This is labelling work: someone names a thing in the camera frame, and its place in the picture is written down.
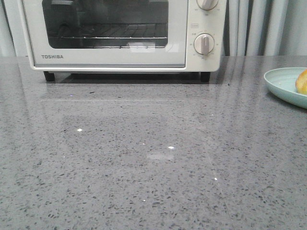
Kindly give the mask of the glass oven door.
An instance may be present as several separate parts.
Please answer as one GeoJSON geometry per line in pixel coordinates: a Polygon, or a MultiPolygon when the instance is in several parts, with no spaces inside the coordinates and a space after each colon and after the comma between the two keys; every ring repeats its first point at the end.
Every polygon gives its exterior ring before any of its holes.
{"type": "Polygon", "coordinates": [[[34,66],[181,68],[186,62],[186,0],[23,0],[34,66]],[[61,26],[167,23],[168,37],[57,38],[61,26]]]}

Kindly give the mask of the golden striped croissant bread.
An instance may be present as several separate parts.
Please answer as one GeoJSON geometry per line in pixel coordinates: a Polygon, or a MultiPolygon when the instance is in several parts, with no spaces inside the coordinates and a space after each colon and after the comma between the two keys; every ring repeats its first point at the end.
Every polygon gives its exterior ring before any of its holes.
{"type": "Polygon", "coordinates": [[[299,74],[295,81],[295,87],[298,93],[307,95],[307,69],[299,74]]]}

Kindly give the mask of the lower oven control knob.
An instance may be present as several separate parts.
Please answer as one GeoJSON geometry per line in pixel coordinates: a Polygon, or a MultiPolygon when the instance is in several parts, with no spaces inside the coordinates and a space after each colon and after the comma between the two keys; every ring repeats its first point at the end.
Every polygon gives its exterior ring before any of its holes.
{"type": "Polygon", "coordinates": [[[194,40],[194,48],[201,55],[208,55],[214,48],[214,38],[210,34],[201,34],[194,40]]]}

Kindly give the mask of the oven control knob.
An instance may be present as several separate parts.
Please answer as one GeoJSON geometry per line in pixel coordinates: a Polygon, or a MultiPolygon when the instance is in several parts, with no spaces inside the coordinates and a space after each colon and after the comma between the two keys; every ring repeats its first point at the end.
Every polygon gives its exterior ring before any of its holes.
{"type": "Polygon", "coordinates": [[[194,48],[201,55],[208,55],[214,48],[214,38],[210,34],[201,34],[194,40],[194,48]]]}
{"type": "Polygon", "coordinates": [[[216,7],[218,0],[197,0],[198,6],[205,11],[210,11],[216,7]]]}

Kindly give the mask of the upper oven control knob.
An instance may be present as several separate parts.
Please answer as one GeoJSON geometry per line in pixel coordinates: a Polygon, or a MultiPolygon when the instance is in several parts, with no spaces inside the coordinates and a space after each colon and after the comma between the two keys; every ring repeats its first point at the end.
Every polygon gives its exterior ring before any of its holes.
{"type": "Polygon", "coordinates": [[[205,11],[210,11],[216,7],[218,0],[197,0],[198,6],[205,11]]]}

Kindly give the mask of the white Toshiba toaster oven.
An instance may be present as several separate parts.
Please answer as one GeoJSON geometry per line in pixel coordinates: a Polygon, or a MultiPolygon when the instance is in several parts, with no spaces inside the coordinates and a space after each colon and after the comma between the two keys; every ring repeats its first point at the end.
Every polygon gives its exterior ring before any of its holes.
{"type": "Polygon", "coordinates": [[[25,42],[32,69],[41,71],[45,75],[46,81],[53,81],[55,73],[105,73],[105,74],[138,74],[138,73],[198,73],[201,80],[206,82],[210,78],[210,73],[215,72],[220,67],[222,42],[224,35],[224,22],[227,2],[219,0],[215,8],[210,11],[202,10],[196,0],[187,0],[188,19],[187,19],[187,39],[186,39],[186,62],[181,68],[141,68],[141,67],[55,67],[40,68],[34,66],[34,60],[31,55],[29,35],[24,19],[24,12],[21,7],[21,1],[18,2],[22,25],[24,30],[25,42]],[[214,48],[208,55],[201,55],[194,48],[194,40],[201,34],[210,34],[214,38],[214,48]]]}

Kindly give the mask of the light green round plate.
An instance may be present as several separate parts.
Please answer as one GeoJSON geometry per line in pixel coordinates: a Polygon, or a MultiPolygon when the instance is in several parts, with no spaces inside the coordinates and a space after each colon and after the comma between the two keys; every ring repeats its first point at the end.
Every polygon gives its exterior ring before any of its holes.
{"type": "Polygon", "coordinates": [[[306,109],[307,96],[298,93],[295,87],[295,82],[299,74],[305,69],[303,67],[292,67],[270,70],[263,76],[265,85],[278,98],[306,109]]]}

